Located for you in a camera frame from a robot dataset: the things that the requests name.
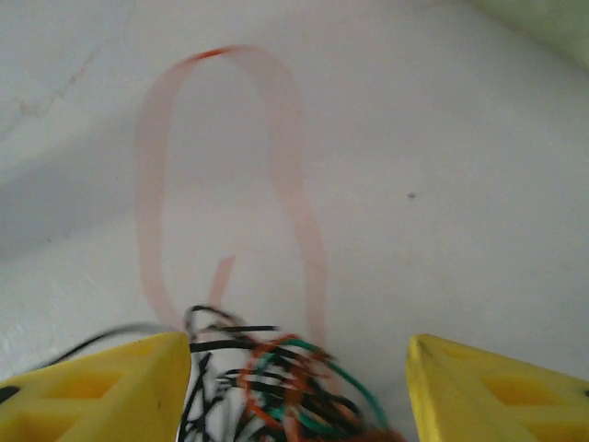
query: wire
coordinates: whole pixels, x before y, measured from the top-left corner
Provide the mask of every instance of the wire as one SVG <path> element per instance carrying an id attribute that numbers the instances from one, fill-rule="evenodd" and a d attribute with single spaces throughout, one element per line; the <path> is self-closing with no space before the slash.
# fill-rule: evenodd
<path id="1" fill-rule="evenodd" d="M 123 334 L 130 334 L 130 333 L 157 334 L 157 333 L 162 333 L 162 332 L 173 332 L 173 331 L 174 331 L 174 329 L 172 329 L 168 326 L 161 325 L 161 324 L 153 324 L 150 322 L 135 322 L 135 323 L 131 323 L 131 324 L 122 325 L 119 327 L 113 327 L 111 329 L 107 329 L 107 330 L 97 333 L 93 336 L 90 336 L 85 341 L 79 343 L 78 345 L 71 348 L 70 350 L 67 350 L 66 352 L 54 357 L 53 359 L 50 359 L 47 362 L 43 362 L 42 364 L 39 364 L 28 371 L 38 370 L 40 368 L 45 368 L 46 366 L 53 366 L 59 362 L 63 362 L 64 360 L 71 358 L 74 355 L 77 355 L 78 353 L 80 353 L 82 350 L 89 347 L 90 345 L 93 345 L 93 344 L 98 343 L 100 341 L 104 341 L 105 339 L 114 338 L 116 336 L 121 336 Z"/>
<path id="2" fill-rule="evenodd" d="M 202 312 L 214 315 L 215 320 L 197 329 L 196 317 Z M 179 423 L 179 442 L 239 442 L 244 436 L 259 442 L 329 442 L 359 436 L 370 425 L 353 401 L 324 387 L 332 374 L 360 391 L 373 410 L 378 427 L 388 428 L 387 416 L 375 396 L 316 345 L 293 334 L 261 340 L 252 333 L 276 332 L 278 328 L 248 326 L 239 317 L 210 306 L 189 308 L 184 320 L 196 379 L 187 391 Z M 171 330 L 144 322 L 114 327 L 89 337 L 38 368 L 60 363 L 111 337 Z M 199 342 L 200 336 L 212 333 L 223 334 L 228 339 Z M 246 352 L 248 362 L 244 367 L 217 372 L 213 365 L 216 351 L 231 349 Z M 236 417 L 231 415 L 232 390 L 241 390 L 243 397 L 243 408 Z M 198 402 L 200 410 L 194 413 Z M 219 434 L 210 432 L 208 421 L 213 413 L 220 413 Z"/>

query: dark spot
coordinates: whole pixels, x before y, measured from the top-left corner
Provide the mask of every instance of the dark spot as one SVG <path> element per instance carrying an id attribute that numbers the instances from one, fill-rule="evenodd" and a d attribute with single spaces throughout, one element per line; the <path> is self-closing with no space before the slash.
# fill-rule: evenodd
<path id="1" fill-rule="evenodd" d="M 3 387 L 0 389 L 0 403 L 4 401 L 8 401 L 12 398 L 15 394 L 20 391 L 19 387 L 15 387 L 14 385 L 8 385 L 7 387 Z"/>

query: yellow 3d printed part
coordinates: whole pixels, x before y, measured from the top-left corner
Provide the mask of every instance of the yellow 3d printed part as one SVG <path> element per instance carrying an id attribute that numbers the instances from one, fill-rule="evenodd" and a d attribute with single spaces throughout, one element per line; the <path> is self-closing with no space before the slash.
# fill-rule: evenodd
<path id="1" fill-rule="evenodd" d="M 589 382 L 430 335 L 407 381 L 421 442 L 589 442 Z"/>
<path id="2" fill-rule="evenodd" d="M 191 372 L 184 333 L 0 383 L 1 442 L 172 442 Z"/>

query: tangled wires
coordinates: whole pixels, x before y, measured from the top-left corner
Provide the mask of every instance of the tangled wires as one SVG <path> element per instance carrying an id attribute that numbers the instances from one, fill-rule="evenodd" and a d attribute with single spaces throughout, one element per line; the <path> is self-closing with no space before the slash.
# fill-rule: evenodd
<path id="1" fill-rule="evenodd" d="M 195 330 L 194 317 L 206 311 L 216 321 L 204 329 Z M 359 408 L 349 399 L 329 392 L 325 387 L 329 377 L 337 375 L 352 384 L 367 399 L 375 413 L 378 427 L 388 428 L 387 418 L 372 394 L 355 378 L 340 368 L 322 349 L 296 335 L 288 334 L 268 341 L 259 341 L 251 332 L 275 332 L 276 327 L 250 327 L 241 320 L 217 308 L 195 306 L 185 315 L 186 332 L 191 339 L 191 352 L 198 369 L 186 401 L 179 426 L 179 441 L 203 442 L 240 440 L 343 440 L 366 432 L 366 422 Z M 205 333 L 219 332 L 229 339 L 206 341 Z M 230 369 L 214 379 L 212 395 L 206 384 L 211 370 L 213 351 L 240 349 L 247 352 L 243 368 Z M 231 425 L 228 393 L 242 392 L 241 410 Z M 193 415 L 195 399 L 200 393 L 200 414 Z M 220 438 L 208 429 L 214 409 L 224 404 Z"/>

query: green wire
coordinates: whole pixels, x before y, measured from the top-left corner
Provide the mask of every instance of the green wire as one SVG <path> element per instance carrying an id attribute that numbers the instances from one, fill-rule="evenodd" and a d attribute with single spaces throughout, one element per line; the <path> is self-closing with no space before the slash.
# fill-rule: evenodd
<path id="1" fill-rule="evenodd" d="M 272 416 L 274 419 L 279 419 L 282 421 L 282 419 L 284 418 L 284 407 L 274 408 L 270 410 L 270 416 Z M 333 437 L 346 436 L 346 432 L 340 430 L 339 428 L 334 428 L 331 425 L 324 425 L 317 422 L 315 419 L 309 416 L 304 410 L 299 414 L 299 419 L 301 420 L 301 424 L 306 426 L 309 430 L 319 433 L 320 435 Z"/>
<path id="2" fill-rule="evenodd" d="M 308 342 L 300 340 L 300 339 L 289 339 L 289 340 L 284 341 L 282 343 L 282 345 L 292 345 L 294 347 L 303 348 L 305 350 L 308 350 L 310 352 L 315 352 L 315 353 L 322 351 L 316 345 L 313 345 L 312 343 L 308 343 Z M 264 355 L 260 359 L 261 364 L 259 364 L 256 367 L 256 369 L 254 370 L 254 374 L 258 374 L 259 372 L 261 372 L 261 370 L 263 370 L 264 367 L 266 367 L 270 363 L 272 357 L 274 357 L 274 356 L 273 356 L 273 354 L 270 354 L 270 353 Z M 360 393 L 364 396 L 364 398 L 366 399 L 366 401 L 368 402 L 368 404 L 372 408 L 373 412 L 375 413 L 376 420 L 378 421 L 378 424 L 385 429 L 389 428 L 387 415 L 385 414 L 382 407 L 378 403 L 378 400 L 376 399 L 376 397 L 358 379 L 356 379 L 350 373 L 348 373 L 343 368 L 338 366 L 332 360 L 327 361 L 327 366 L 329 368 L 331 368 L 333 371 L 335 371 L 345 381 L 347 381 L 353 387 L 355 387 L 358 391 L 360 391 Z M 281 413 L 283 415 L 283 413 L 284 413 L 283 409 L 282 410 L 276 409 L 276 410 L 278 413 Z M 317 431 L 318 433 L 319 433 L 319 431 L 317 428 L 311 428 L 311 426 L 309 426 L 309 425 L 321 425 L 325 431 L 327 431 L 329 429 L 330 431 L 332 431 L 334 433 L 336 432 L 331 426 L 322 425 L 322 424 L 318 423 L 317 421 L 314 421 L 313 419 L 311 419 L 309 416 L 306 416 L 302 413 L 301 413 L 301 424 L 305 425 L 307 428 Z"/>

